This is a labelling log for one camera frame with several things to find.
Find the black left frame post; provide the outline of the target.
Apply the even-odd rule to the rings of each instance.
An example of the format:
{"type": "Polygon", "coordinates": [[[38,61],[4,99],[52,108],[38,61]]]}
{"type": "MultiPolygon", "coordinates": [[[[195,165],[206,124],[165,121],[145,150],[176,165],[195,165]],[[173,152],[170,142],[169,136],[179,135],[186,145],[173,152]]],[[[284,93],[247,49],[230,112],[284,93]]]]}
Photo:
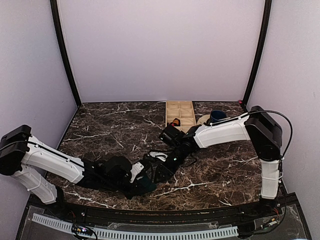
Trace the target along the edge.
{"type": "Polygon", "coordinates": [[[66,43],[64,39],[64,34],[63,34],[63,29],[62,29],[62,24],[61,24],[59,9],[58,9],[58,1],[50,0],[49,2],[50,2],[51,15],[52,15],[52,20],[54,24],[60,56],[62,59],[62,63],[64,66],[64,70],[66,73],[66,77],[68,80],[68,84],[69,84],[73,99],[75,101],[77,108],[79,108],[82,105],[82,101],[76,86],[76,81],[72,72],[69,56],[67,53],[66,43]]]}

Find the black red yellow argyle sock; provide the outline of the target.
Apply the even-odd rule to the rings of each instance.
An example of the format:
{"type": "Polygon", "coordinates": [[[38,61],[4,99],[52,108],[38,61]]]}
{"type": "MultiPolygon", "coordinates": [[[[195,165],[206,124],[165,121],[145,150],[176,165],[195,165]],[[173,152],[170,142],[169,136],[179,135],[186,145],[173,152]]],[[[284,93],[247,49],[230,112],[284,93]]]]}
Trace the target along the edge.
{"type": "Polygon", "coordinates": [[[173,126],[173,127],[180,127],[181,126],[181,121],[178,118],[173,119],[168,123],[168,125],[173,126]]]}

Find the blue enamel mug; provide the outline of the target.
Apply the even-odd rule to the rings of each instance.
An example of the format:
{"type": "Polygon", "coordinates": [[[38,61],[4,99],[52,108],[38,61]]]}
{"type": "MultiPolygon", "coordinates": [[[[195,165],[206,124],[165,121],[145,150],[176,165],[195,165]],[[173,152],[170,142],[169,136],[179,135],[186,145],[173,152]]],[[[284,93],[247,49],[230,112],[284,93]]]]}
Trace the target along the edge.
{"type": "Polygon", "coordinates": [[[225,112],[221,111],[221,110],[213,110],[211,113],[210,113],[210,118],[209,118],[209,122],[210,123],[217,123],[217,122],[220,122],[224,119],[227,118],[227,115],[225,112]]]}

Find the dark green sock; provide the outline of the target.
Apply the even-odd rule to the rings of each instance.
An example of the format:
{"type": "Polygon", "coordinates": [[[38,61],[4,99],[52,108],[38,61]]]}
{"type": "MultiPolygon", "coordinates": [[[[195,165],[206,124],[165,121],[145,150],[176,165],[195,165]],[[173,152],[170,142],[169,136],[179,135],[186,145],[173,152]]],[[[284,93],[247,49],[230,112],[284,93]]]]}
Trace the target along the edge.
{"type": "Polygon", "coordinates": [[[140,176],[136,179],[137,191],[139,195],[144,195],[153,192],[157,186],[147,175],[140,176]]]}

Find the black frame post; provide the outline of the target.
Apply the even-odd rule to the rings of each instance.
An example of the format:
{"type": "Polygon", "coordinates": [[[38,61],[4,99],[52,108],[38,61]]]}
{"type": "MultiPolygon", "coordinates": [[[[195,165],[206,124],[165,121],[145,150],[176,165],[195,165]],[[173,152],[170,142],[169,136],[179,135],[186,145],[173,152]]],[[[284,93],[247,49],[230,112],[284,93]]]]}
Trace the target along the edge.
{"type": "Polygon", "coordinates": [[[271,8],[272,8],[272,0],[265,0],[264,1],[264,8],[263,8],[263,15],[262,15],[262,21],[261,21],[261,27],[260,27],[260,32],[259,32],[259,37],[258,37],[258,42],[257,42],[257,47],[252,63],[252,68],[250,71],[250,75],[248,78],[247,86],[243,95],[243,98],[241,100],[241,107],[244,111],[247,111],[247,105],[250,100],[251,93],[254,88],[254,84],[256,81],[256,77],[258,74],[261,58],[263,55],[263,50],[265,46],[265,41],[267,37],[267,31],[268,31],[268,26],[269,26],[269,20],[270,20],[270,15],[271,15],[271,8]]]}
{"type": "Polygon", "coordinates": [[[82,101],[76,86],[76,81],[72,72],[69,56],[67,53],[66,43],[64,39],[64,34],[63,34],[63,29],[62,29],[62,24],[61,24],[59,9],[58,9],[58,1],[50,0],[49,2],[50,2],[51,15],[52,15],[52,20],[54,24],[60,56],[62,59],[62,63],[64,66],[64,70],[66,73],[66,77],[68,80],[68,84],[69,84],[73,99],[75,101],[77,108],[79,108],[82,105],[82,101]]]}

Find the wooden compartment tray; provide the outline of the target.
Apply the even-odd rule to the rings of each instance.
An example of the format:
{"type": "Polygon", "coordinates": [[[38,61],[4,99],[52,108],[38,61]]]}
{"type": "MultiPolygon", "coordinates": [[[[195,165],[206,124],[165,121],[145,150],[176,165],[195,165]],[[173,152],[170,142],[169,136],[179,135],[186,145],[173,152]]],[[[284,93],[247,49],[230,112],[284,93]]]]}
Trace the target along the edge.
{"type": "Polygon", "coordinates": [[[180,126],[174,126],[186,133],[191,127],[196,125],[195,111],[192,101],[166,101],[165,125],[175,118],[180,120],[180,126]]]}

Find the beige ceramic plate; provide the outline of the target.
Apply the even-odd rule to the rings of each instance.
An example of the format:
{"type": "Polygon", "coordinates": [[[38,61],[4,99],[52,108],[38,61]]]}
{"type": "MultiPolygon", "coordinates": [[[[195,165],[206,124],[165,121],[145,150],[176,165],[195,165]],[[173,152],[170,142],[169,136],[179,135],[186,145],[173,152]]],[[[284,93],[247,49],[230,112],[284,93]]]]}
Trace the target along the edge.
{"type": "Polygon", "coordinates": [[[209,125],[211,120],[211,116],[209,114],[201,116],[196,124],[197,125],[209,125]]]}

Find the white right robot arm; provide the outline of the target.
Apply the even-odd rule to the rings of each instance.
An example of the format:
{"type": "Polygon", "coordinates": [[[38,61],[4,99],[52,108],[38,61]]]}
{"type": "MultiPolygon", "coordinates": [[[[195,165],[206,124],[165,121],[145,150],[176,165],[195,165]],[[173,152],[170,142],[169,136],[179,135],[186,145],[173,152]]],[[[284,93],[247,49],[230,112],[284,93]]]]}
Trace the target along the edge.
{"type": "Polygon", "coordinates": [[[161,183],[169,180],[195,151],[229,142],[251,141],[261,162],[262,179],[260,196],[263,200],[255,205],[255,213],[266,217],[274,210],[273,200],[278,194],[283,158],[282,134],[280,125],[258,105],[238,117],[192,126],[188,132],[168,124],[159,138],[173,150],[156,167],[154,181],[161,183]]]}

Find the black right frame post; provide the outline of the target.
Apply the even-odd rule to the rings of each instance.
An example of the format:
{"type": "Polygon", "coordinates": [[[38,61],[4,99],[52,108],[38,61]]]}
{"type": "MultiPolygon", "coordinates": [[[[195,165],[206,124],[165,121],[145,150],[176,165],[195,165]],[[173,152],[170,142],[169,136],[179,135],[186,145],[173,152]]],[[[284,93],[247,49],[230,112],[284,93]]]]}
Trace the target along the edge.
{"type": "Polygon", "coordinates": [[[260,32],[259,32],[259,37],[258,37],[258,42],[257,42],[257,47],[252,63],[252,68],[250,71],[250,75],[248,78],[247,86],[243,95],[243,98],[241,100],[241,107],[244,111],[247,111],[247,105],[250,100],[251,93],[254,88],[254,84],[256,81],[256,77],[258,74],[261,58],[263,55],[263,50],[265,46],[265,41],[267,37],[267,31],[268,31],[268,26],[269,26],[269,20],[270,20],[270,15],[271,15],[271,8],[272,8],[272,0],[265,0],[264,1],[264,8],[263,8],[263,15],[262,15],[262,21],[261,21],[261,27],[260,27],[260,32]]]}

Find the black front table rail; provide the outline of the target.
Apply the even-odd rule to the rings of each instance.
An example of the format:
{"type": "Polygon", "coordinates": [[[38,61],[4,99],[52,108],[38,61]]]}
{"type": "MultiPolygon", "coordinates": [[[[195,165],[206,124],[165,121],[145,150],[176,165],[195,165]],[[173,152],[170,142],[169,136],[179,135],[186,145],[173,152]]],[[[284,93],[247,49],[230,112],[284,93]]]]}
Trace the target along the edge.
{"type": "Polygon", "coordinates": [[[144,211],[121,210],[102,207],[92,207],[67,203],[73,211],[78,223],[108,225],[110,223],[124,224],[193,224],[218,222],[220,224],[242,224],[252,222],[262,217],[270,217],[276,212],[269,208],[258,214],[259,202],[218,208],[182,210],[182,211],[144,211]]]}

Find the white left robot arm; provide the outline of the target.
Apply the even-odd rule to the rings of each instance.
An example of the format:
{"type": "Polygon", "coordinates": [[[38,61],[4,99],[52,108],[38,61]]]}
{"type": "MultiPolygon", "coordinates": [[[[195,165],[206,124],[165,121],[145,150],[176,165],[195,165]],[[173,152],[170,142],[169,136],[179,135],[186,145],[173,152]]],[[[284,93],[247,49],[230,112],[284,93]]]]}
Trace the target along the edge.
{"type": "Polygon", "coordinates": [[[144,195],[156,186],[147,175],[147,166],[132,164],[123,156],[90,161],[64,154],[39,141],[31,127],[20,127],[0,140],[0,173],[19,181],[60,218],[67,218],[70,206],[64,202],[63,190],[48,182],[36,170],[43,169],[83,188],[114,190],[127,199],[144,195]]]}

